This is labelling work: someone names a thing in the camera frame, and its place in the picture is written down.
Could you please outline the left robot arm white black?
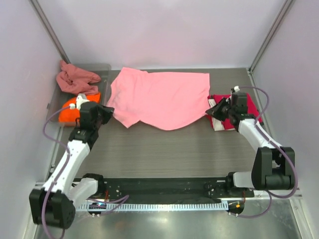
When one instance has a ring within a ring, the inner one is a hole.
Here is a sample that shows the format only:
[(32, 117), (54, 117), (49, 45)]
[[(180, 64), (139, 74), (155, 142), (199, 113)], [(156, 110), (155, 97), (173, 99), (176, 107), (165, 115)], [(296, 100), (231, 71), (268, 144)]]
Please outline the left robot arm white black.
[(70, 104), (67, 109), (78, 110), (80, 116), (68, 143), (61, 144), (65, 152), (48, 180), (29, 195), (33, 222), (60, 229), (70, 228), (76, 208), (90, 196), (100, 199), (106, 193), (101, 176), (83, 178), (75, 187), (72, 183), (99, 137), (99, 128), (108, 123), (114, 112), (112, 107), (89, 100)]

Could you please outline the light pink t shirt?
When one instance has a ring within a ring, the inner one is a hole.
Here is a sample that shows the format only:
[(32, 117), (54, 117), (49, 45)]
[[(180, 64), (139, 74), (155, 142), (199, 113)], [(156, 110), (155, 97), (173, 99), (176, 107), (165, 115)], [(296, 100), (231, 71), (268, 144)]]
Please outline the light pink t shirt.
[(208, 73), (155, 72), (124, 67), (111, 83), (107, 106), (126, 128), (143, 122), (162, 130), (183, 128), (209, 108)]

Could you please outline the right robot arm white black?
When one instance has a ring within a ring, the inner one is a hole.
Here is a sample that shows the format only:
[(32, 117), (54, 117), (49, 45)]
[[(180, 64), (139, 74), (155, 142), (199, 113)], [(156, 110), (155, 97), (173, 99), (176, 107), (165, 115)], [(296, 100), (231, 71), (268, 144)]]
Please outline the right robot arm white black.
[(247, 93), (236, 92), (221, 99), (206, 114), (219, 121), (228, 120), (246, 138), (256, 152), (251, 171), (229, 173), (231, 181), (224, 185), (226, 194), (238, 196), (243, 188), (256, 190), (296, 189), (295, 152), (275, 142), (248, 112)]

